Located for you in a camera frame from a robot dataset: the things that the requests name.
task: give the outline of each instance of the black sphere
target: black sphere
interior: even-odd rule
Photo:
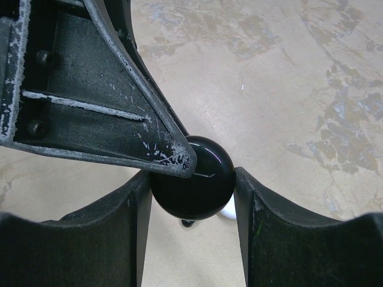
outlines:
[[[227,152],[201,136],[187,136],[197,155],[191,178],[151,174],[151,190],[164,210],[178,218],[195,221],[215,215],[229,202],[235,188],[235,171]]]

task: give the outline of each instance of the white object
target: white object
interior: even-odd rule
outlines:
[[[237,219],[237,216],[235,214],[235,204],[234,204],[234,194],[232,195],[232,198],[229,200],[227,205],[221,210],[221,213],[230,219]]]

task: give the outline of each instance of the screw head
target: screw head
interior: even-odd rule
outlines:
[[[42,120],[32,120],[28,124],[27,131],[34,138],[42,138],[47,133],[48,127]]]
[[[41,50],[36,56],[37,64],[46,68],[54,68],[57,66],[57,56],[52,52]]]

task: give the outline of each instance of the floor stain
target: floor stain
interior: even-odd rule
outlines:
[[[369,81],[356,69],[334,62],[326,71],[334,100],[317,116],[316,130],[320,139],[307,142],[304,148],[290,143],[286,149],[301,157],[316,160],[330,172],[341,170],[354,174],[361,168],[378,173],[380,157],[364,132],[362,123],[381,123],[383,95],[373,92],[382,88],[381,80]],[[359,96],[350,96],[350,89]]]
[[[12,189],[12,181],[6,182],[3,188],[0,190],[0,211],[2,210],[2,204],[5,201],[5,196],[7,192]]]
[[[278,37],[261,15],[249,13],[245,3],[229,0],[162,0],[139,4],[139,13],[161,23],[161,35],[141,45],[142,57],[172,56],[186,43],[205,41],[226,45],[239,59],[262,54],[276,45]]]
[[[334,219],[340,219],[340,208],[332,195],[323,193],[323,202],[327,210],[330,212],[331,217]]]
[[[363,13],[348,0],[301,1],[301,19],[312,37],[321,45],[350,35],[363,20]]]

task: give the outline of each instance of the black ball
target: black ball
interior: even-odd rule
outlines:
[[[201,136],[187,136],[197,155],[191,178],[151,174],[151,190],[164,210],[180,219],[195,221],[215,215],[229,202],[235,188],[235,171],[227,152]]]

